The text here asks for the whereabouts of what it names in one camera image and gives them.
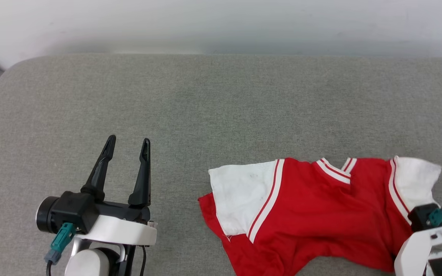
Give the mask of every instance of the t-shirt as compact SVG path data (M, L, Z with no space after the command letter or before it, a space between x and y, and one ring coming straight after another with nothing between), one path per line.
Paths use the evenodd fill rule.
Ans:
M317 256L391 272L407 214L435 202L440 172L406 157L228 165L209 171L213 192L199 202L238 276L292 276Z

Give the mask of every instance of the cylindrical camera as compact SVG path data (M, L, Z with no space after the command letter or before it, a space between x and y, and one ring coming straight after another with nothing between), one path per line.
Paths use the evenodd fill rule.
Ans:
M40 203L37 214L35 215L35 222L40 231L54 234L58 233L59 229L56 227L51 215L51 209L58 199L59 197L57 196L49 196Z

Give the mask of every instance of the red fabric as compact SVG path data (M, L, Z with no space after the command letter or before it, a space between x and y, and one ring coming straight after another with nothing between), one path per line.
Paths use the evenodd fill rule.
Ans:
M389 161L358 159L350 185L316 163L286 159L282 172L279 195L253 244L244 234L224 236L212 193L199 199L238 276L293 276L317 256L393 271L412 231L388 191Z

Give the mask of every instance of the white stripe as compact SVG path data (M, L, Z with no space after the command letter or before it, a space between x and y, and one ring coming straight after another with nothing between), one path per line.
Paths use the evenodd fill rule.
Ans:
M345 171L343 171L343 170L341 170L341 169L338 169L338 168L332 166L332 165L330 164L330 162L328 162L325 158L322 158L321 161L323 161L323 163L325 163L327 166L329 166L329 167L332 168L333 170L338 171L339 173L342 173L343 175L345 175L345 176L347 176L347 177L351 177L351 175L350 175L349 173L346 173Z
M346 167L347 167L347 164L349 164L349 162L351 161L351 158L347 158L347 161L345 161L345 163L344 163L344 166L342 166L342 169L340 169L341 171L343 171Z
M323 170L326 174L328 174L329 176L335 178L336 180L339 180L339 181L341 181L341 182L344 182L344 183L346 183L346 184L351 184L351 180L350 180L349 178L344 177L344 176L342 176L342 175L340 175L340 174L338 174L338 173L336 173L336 172L330 170L329 168L327 168L327 167L325 166L325 164L324 164L321 160L316 161L316 163L317 163L317 164L320 166L320 168L322 168L322 170Z
M272 195L270 196L269 200L267 201L267 205L260 213L260 216L253 224L252 231L250 233L249 239L253 243L255 241L255 237L257 235L258 230L264 223L265 218L267 218L267 215L272 210L272 207L274 207L275 200L277 199L277 196L279 195L279 189L281 187L281 180L282 180L282 167L284 166L284 159L279 160L279 164L277 165L277 171L275 171L275 182L274 182L274 190L272 191Z
M351 173L352 169L356 165L356 162L358 161L358 159L356 158L351 158L351 159L352 159L351 164L349 164L349 167L345 170L346 173Z
M390 180L388 182L388 190L390 191L391 199L393 200L393 203L395 203L395 206L397 206L398 211L402 214L402 216L405 218L405 220L409 224L412 224L412 222L409 220L409 218L407 218L407 215L408 215L407 210L400 202L400 199L398 198L398 195L395 192L395 189L393 188L393 180L395 178L395 171L396 171L395 163L393 162L393 159L390 160L390 165L391 165L391 175L390 175Z

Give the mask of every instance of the v-neck collar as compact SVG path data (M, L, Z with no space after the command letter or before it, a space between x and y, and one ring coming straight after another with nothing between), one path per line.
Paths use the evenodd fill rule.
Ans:
M350 187L351 171L356 165L356 161L356 158L347 158L341 169L332 166L325 158L314 162L314 164L317 170L330 182Z

